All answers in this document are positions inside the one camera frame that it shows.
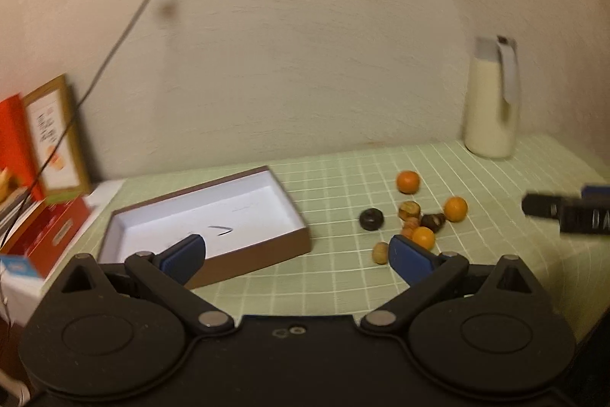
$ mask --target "green checkered tablecloth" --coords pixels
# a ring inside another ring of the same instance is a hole
[[[112,210],[164,193],[243,171],[238,164],[128,179],[108,208],[71,248],[97,255]],[[469,153],[461,142],[370,149],[272,161],[271,169],[297,203],[312,230],[313,250],[249,275],[195,290],[235,318],[243,314],[353,314],[357,319],[405,290],[389,266],[371,260],[371,249],[400,230],[397,205],[416,200],[423,212],[440,212],[450,195],[464,197],[469,217],[447,223],[435,251],[456,251],[472,262],[493,264],[518,254],[550,292],[578,339],[610,305],[610,240],[559,235],[556,222],[523,216],[526,190],[578,194],[584,183],[604,182],[585,161],[555,139],[519,140],[509,160]],[[420,173],[416,195],[396,191],[402,169]],[[367,207],[384,212],[380,232],[358,224]]]

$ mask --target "thermos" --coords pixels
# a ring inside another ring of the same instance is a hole
[[[483,157],[503,158],[515,150],[519,123],[519,67],[514,40],[477,38],[470,61],[464,144]]]

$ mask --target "triangular cutout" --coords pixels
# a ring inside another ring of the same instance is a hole
[[[519,291],[521,293],[532,293],[531,288],[523,279],[517,268],[506,268],[502,278],[498,282],[500,290]]]
[[[75,291],[92,290],[93,285],[89,279],[87,271],[82,266],[78,266],[68,276],[68,281],[63,286],[62,293],[73,293]]]

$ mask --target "beige wall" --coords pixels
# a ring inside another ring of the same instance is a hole
[[[0,0],[0,97],[81,95],[140,0]],[[83,128],[97,174],[458,136],[477,34],[514,36],[522,128],[610,159],[610,0],[153,0]]]

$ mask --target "framed picture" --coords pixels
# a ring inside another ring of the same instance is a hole
[[[60,75],[23,98],[26,119],[37,169],[57,146],[72,116],[66,75]],[[62,202],[91,193],[89,176],[80,153],[75,126],[72,125],[53,159],[40,178],[50,202]]]

